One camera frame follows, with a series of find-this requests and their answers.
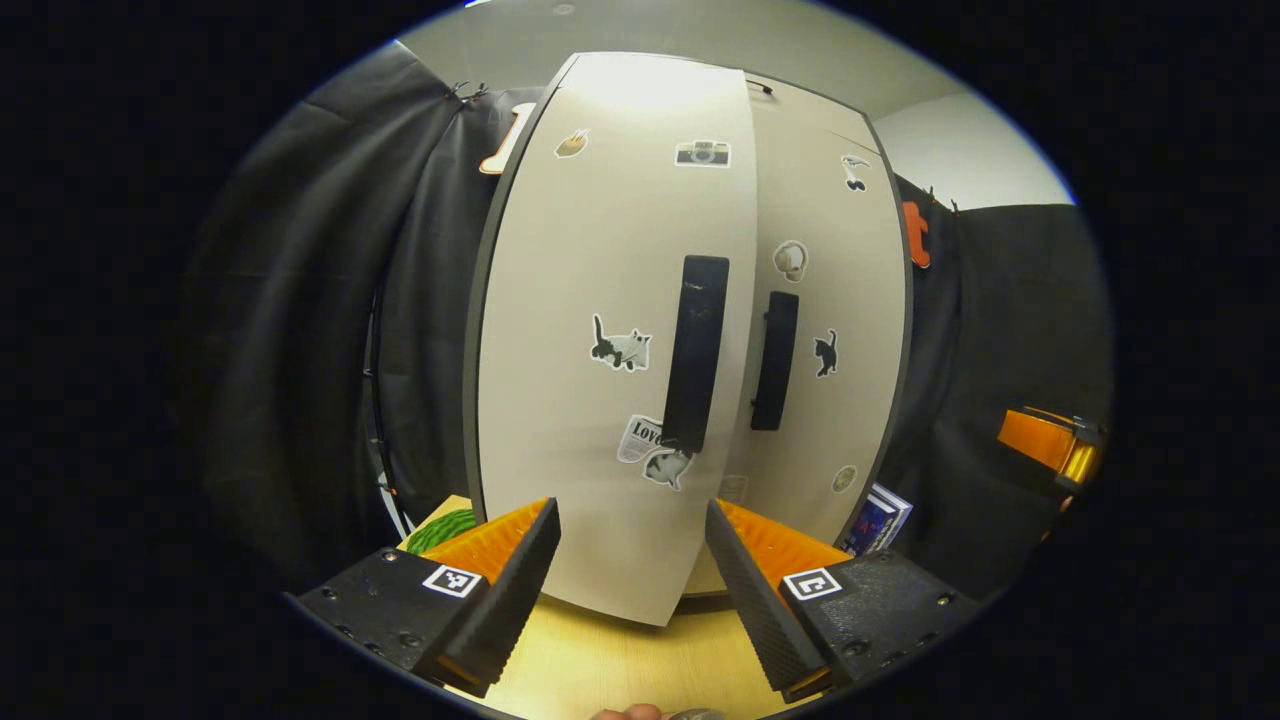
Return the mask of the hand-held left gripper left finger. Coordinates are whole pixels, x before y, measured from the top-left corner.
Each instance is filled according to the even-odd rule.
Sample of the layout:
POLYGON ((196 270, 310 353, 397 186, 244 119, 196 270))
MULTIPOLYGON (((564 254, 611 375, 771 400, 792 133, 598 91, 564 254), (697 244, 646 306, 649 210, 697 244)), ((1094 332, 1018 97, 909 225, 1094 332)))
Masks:
POLYGON ((378 550, 288 600, 375 660, 481 698, 504 674, 559 541, 558 503, 544 497, 420 553, 378 550))

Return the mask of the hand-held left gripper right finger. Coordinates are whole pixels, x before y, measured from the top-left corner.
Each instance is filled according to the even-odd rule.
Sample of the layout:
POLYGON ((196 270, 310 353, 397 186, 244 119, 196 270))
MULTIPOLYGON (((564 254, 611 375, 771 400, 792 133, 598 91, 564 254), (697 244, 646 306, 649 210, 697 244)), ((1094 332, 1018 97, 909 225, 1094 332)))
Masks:
POLYGON ((982 610, 901 553, 854 557, 722 498, 707 505, 705 542, 765 679, 788 703, 872 687, 982 610))

